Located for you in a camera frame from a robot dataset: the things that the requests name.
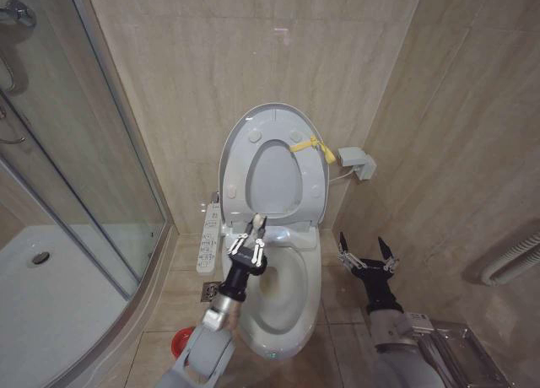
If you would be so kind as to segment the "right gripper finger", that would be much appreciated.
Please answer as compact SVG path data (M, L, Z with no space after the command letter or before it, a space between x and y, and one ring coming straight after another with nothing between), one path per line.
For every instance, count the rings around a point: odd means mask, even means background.
M361 260L349 252L348 244L343 232L339 232L337 258L349 270L362 267Z
M378 243L384 262L383 269L388 272L394 272L399 260L392 254L390 246L381 237L378 237Z

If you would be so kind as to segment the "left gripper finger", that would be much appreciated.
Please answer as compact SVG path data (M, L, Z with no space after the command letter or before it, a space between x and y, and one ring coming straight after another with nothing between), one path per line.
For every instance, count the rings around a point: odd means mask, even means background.
M256 231L256 238L251 263L256 267L260 267L262 265L263 249L265 246L263 237L266 232L266 221L267 217L260 213L256 213L252 220L253 229Z
M235 239L235 241L233 242L233 244L230 246L230 248L228 249L228 254L230 256L234 256L237 254L238 250L245 244L246 240L249 238L249 236L251 235L251 232L254 228L254 225L258 222L258 218L259 218L259 214L256 213L251 221L247 224L245 230L243 233L240 233L238 235L238 237Z

